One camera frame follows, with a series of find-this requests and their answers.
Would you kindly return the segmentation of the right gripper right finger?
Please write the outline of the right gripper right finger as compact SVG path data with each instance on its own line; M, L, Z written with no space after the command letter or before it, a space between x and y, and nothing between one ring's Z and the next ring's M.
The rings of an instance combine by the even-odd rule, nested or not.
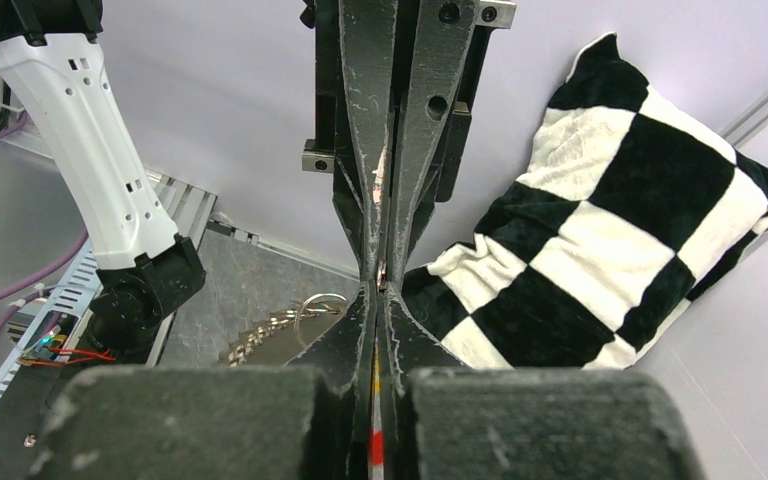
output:
M378 295L387 479L701 479L665 388L627 371L462 366Z

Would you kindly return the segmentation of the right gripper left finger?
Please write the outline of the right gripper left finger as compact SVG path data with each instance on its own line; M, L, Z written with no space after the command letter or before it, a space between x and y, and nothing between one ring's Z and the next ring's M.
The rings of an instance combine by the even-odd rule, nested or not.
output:
M43 422L31 479L365 479L374 293L284 366L93 367Z

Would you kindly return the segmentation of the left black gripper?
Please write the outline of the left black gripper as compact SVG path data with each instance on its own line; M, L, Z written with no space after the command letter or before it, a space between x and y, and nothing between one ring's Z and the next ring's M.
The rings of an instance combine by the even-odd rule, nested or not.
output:
M384 278L392 87L400 123L387 280L399 287L425 178L435 201L450 200L490 36L511 28L516 10L514 1L306 2L300 20L315 32L316 100L302 168L331 173L338 156L333 202L360 280ZM338 141L341 87L347 127Z

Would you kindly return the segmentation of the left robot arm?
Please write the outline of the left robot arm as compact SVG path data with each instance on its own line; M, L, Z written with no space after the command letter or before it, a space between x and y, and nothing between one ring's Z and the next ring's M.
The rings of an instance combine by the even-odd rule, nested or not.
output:
M491 33L512 1L308 1L316 36L315 136L367 291L402 273L463 151ZM0 1L0 78L35 122L78 206L102 284L88 335L143 352L206 273L148 185L112 92L99 1Z

